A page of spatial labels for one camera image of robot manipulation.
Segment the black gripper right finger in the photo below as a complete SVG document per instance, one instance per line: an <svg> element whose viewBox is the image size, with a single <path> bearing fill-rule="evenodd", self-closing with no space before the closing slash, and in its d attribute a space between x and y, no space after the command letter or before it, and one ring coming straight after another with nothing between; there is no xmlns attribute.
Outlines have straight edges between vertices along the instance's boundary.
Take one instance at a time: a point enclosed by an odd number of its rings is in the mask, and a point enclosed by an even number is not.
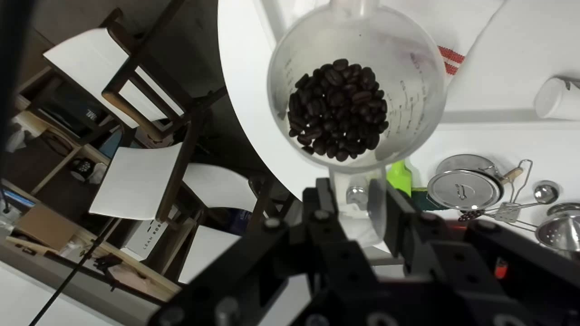
<svg viewBox="0 0 580 326"><path fill-rule="evenodd" d="M410 199L386 186L385 242L395 257L412 260L428 239L428 221L414 208Z"/></svg>

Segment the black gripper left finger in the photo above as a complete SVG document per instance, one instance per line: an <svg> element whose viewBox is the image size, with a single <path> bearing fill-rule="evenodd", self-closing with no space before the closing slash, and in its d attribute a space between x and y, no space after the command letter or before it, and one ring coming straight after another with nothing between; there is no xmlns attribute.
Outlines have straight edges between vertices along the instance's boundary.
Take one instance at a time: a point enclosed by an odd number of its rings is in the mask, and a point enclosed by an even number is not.
<svg viewBox="0 0 580 326"><path fill-rule="evenodd" d="M337 206L328 177L321 177L303 192L303 226L310 251L319 251L341 239Z"/></svg>

